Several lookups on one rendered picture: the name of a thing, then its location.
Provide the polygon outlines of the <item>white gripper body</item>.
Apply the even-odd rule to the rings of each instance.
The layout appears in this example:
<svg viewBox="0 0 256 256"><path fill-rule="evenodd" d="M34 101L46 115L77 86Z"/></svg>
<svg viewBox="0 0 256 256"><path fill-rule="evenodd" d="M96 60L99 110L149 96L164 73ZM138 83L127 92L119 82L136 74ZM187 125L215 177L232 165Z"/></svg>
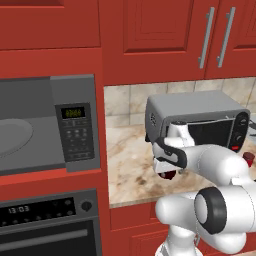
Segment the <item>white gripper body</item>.
<svg viewBox="0 0 256 256"><path fill-rule="evenodd" d="M174 166L173 164L168 163L167 161L159 161L157 159L153 160L153 170L160 174L170 171L179 171L180 167Z"/></svg>

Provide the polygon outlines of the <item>red mug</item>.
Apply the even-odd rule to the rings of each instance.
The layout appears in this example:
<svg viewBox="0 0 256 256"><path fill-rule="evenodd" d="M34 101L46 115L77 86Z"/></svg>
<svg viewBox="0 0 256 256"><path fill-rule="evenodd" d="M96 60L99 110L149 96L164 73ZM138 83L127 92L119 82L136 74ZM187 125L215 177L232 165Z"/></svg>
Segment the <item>red mug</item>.
<svg viewBox="0 0 256 256"><path fill-rule="evenodd" d="M176 175L176 171L168 171L160 173L159 176L163 179L172 180Z"/></svg>

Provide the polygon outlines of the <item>grey built-in microwave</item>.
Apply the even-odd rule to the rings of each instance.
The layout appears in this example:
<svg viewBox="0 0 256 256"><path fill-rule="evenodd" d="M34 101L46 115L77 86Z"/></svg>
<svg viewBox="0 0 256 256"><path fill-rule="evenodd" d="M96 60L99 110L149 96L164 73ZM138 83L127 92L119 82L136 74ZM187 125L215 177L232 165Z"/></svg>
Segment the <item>grey built-in microwave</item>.
<svg viewBox="0 0 256 256"><path fill-rule="evenodd" d="M0 80L0 175L98 169L92 75Z"/></svg>

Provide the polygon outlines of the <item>red drawer front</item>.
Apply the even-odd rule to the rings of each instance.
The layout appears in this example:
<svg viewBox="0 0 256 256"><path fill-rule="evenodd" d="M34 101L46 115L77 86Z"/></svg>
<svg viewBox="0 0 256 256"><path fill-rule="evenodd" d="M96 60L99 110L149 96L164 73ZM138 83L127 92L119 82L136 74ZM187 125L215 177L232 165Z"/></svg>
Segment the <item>red drawer front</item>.
<svg viewBox="0 0 256 256"><path fill-rule="evenodd" d="M151 224L157 224L162 229L167 228L156 218L155 202L112 208L110 210L110 227L112 230L142 227Z"/></svg>

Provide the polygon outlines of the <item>grey toaster oven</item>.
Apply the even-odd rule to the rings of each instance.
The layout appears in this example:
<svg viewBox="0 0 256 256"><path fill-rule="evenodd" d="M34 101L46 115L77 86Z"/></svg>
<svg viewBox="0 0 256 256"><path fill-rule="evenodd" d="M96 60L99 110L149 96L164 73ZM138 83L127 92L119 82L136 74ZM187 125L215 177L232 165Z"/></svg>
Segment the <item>grey toaster oven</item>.
<svg viewBox="0 0 256 256"><path fill-rule="evenodd" d="M250 111L220 90L151 95L146 103L145 141L166 137L172 122L183 121L196 145L217 144L239 152L249 119Z"/></svg>

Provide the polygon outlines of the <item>red lower cupboard door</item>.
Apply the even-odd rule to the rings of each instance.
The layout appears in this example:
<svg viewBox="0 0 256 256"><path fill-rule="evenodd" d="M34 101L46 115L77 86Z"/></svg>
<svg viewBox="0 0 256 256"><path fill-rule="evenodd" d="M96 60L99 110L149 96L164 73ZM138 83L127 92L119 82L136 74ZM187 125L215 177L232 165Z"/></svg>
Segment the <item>red lower cupboard door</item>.
<svg viewBox="0 0 256 256"><path fill-rule="evenodd" d="M130 256L155 256L158 247L165 241L167 230L133 235L130 238Z"/></svg>

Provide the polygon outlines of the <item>red cupboard door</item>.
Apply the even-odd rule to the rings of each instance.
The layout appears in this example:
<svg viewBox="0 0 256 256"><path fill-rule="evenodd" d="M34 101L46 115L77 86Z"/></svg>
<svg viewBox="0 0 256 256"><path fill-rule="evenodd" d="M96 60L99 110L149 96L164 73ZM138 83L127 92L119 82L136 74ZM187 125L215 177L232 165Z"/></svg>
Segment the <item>red cupboard door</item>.
<svg viewBox="0 0 256 256"><path fill-rule="evenodd" d="M226 13L236 7L222 68L217 67ZM205 71L206 79L256 77L256 0L220 0Z"/></svg>
<svg viewBox="0 0 256 256"><path fill-rule="evenodd" d="M200 80L220 0L99 0L103 82ZM203 69L206 14L215 7Z"/></svg>
<svg viewBox="0 0 256 256"><path fill-rule="evenodd" d="M0 49L99 47L98 0L0 0Z"/></svg>
<svg viewBox="0 0 256 256"><path fill-rule="evenodd" d="M158 247L165 241L167 230L133 235L130 238L130 256L155 256Z"/></svg>

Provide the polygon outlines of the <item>small red jar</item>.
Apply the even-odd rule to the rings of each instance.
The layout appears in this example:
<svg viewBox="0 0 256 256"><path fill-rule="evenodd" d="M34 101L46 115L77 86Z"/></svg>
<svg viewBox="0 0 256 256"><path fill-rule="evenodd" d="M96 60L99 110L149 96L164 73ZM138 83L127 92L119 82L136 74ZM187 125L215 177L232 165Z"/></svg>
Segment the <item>small red jar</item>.
<svg viewBox="0 0 256 256"><path fill-rule="evenodd" d="M247 162L248 166L251 167L253 164L253 161L255 159L255 155L251 152L244 152L243 153L243 158Z"/></svg>

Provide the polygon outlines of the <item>black built-in oven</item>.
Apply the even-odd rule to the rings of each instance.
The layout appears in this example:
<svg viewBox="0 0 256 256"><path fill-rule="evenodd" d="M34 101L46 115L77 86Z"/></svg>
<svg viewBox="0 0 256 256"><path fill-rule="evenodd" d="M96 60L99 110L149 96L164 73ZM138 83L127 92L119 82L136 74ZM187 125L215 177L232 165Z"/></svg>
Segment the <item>black built-in oven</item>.
<svg viewBox="0 0 256 256"><path fill-rule="evenodd" d="M81 208L90 201L92 208ZM88 230L88 235L0 252L0 256L102 256L94 189L0 202L0 244Z"/></svg>

